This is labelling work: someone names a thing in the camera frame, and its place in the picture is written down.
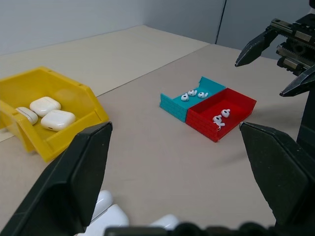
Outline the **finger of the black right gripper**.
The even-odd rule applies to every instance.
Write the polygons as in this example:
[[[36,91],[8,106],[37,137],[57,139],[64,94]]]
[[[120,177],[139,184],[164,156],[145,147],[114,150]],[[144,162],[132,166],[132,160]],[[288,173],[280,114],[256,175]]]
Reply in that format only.
[[[255,37],[244,47],[235,62],[235,67],[247,65],[256,60],[278,35],[279,32],[277,30],[267,27],[263,33]]]
[[[315,88],[315,68],[311,67],[296,77],[281,93],[282,97],[293,97]]]

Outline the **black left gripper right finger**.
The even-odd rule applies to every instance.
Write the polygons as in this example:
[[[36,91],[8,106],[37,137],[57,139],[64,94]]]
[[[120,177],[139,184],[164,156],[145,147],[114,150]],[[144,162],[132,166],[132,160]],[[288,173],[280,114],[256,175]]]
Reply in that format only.
[[[249,122],[239,129],[256,183],[278,225],[315,225],[315,161],[288,134]]]

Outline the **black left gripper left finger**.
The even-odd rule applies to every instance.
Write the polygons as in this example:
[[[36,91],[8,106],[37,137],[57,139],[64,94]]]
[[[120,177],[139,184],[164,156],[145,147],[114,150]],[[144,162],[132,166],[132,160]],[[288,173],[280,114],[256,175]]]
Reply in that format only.
[[[100,192],[113,126],[85,128],[42,172],[2,236],[74,236],[89,226]]]

